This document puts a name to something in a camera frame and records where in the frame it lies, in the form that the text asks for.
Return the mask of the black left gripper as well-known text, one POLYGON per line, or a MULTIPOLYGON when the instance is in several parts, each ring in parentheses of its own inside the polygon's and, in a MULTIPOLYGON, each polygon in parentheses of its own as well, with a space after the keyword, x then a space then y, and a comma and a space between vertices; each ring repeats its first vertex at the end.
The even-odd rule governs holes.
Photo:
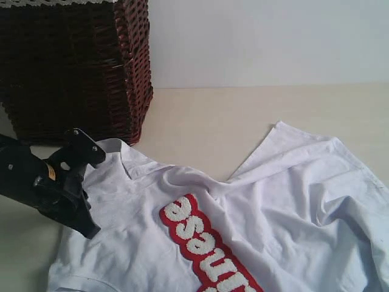
POLYGON ((33 183, 39 212, 63 224, 87 239, 94 238, 100 227, 93 221, 91 205, 83 190, 79 168, 65 170, 59 162, 45 159, 47 175, 38 175, 33 183))

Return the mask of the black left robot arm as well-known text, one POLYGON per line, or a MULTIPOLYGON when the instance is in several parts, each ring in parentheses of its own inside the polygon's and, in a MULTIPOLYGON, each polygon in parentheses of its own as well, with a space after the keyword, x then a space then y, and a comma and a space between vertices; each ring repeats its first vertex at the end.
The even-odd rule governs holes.
POLYGON ((67 144, 47 159, 35 156, 19 140, 1 136, 1 195, 36 209, 88 239, 100 227, 91 217, 81 171, 106 158, 96 141, 79 129, 71 130, 67 144))

